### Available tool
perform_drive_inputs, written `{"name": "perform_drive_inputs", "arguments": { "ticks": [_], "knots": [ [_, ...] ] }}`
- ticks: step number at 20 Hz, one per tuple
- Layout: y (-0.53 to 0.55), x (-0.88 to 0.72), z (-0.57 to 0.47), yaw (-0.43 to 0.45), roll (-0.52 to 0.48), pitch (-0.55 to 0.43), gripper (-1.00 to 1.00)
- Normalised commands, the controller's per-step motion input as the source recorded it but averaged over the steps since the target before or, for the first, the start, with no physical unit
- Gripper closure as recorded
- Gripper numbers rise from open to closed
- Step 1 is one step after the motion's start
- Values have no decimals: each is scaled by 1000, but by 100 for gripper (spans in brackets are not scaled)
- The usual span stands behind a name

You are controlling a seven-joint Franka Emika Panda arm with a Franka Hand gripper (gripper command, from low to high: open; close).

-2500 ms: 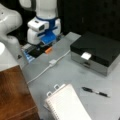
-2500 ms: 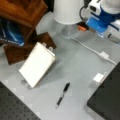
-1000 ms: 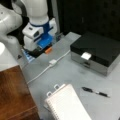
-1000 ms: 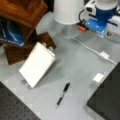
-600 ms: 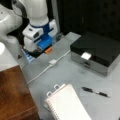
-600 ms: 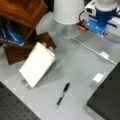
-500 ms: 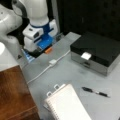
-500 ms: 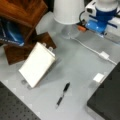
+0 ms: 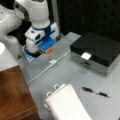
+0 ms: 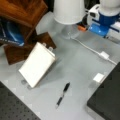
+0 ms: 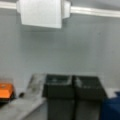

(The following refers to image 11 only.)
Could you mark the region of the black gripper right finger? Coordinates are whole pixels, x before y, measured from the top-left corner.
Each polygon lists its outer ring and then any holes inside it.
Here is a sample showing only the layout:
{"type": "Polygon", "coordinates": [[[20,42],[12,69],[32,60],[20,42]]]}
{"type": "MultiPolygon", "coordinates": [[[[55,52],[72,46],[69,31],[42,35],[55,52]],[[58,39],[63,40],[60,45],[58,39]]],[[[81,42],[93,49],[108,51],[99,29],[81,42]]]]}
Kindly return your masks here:
{"type": "Polygon", "coordinates": [[[105,89],[96,76],[75,76],[75,120],[100,120],[102,102],[107,98],[105,89]]]}

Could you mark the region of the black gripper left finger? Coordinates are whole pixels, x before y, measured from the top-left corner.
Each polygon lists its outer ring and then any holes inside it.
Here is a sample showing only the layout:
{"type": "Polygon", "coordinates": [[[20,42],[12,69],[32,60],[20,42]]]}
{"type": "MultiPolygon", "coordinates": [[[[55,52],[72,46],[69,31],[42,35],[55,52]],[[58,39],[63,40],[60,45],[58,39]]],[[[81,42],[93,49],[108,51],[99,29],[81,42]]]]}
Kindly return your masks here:
{"type": "Polygon", "coordinates": [[[48,120],[72,120],[75,95],[70,75],[48,74],[43,96],[48,103],[48,120]]]}

